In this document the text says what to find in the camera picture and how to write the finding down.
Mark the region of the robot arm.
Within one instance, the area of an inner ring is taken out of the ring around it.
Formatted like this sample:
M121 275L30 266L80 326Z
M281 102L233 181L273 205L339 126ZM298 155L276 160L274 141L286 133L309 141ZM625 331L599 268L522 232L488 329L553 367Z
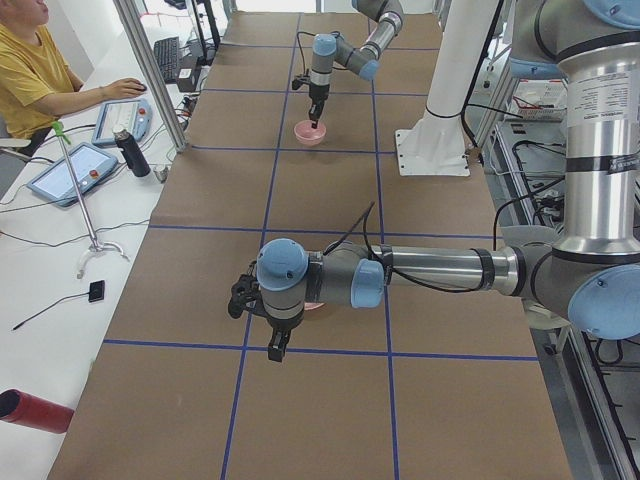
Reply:
M329 97L331 72L335 63L361 79L372 81L379 69L384 50L400 33L404 10L396 0L353 0L352 7L376 23L373 32L360 47L351 45L338 32L318 34L312 44L311 68L306 75L311 107L308 118L317 129L324 104Z
M559 230L536 221L490 249L354 244L310 252L287 238L256 260L255 311L281 361L308 302L372 308L390 284L451 294L495 290L525 299L605 340L639 332L639 5L635 1L520 1L512 71L567 82Z

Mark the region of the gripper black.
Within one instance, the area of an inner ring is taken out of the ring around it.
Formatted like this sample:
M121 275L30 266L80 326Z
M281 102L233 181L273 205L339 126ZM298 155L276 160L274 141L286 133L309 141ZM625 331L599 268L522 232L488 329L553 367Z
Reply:
M291 332L301 324L302 320L302 313L287 319L273 316L267 317L267 322L272 327L272 336L268 345L268 358L270 361L282 362L284 360Z
M311 122L312 129L318 128L318 124L324 109L324 102L329 97L329 90L329 84L318 85L315 83L311 83L309 85L309 97L311 99L312 105L308 111L308 117Z

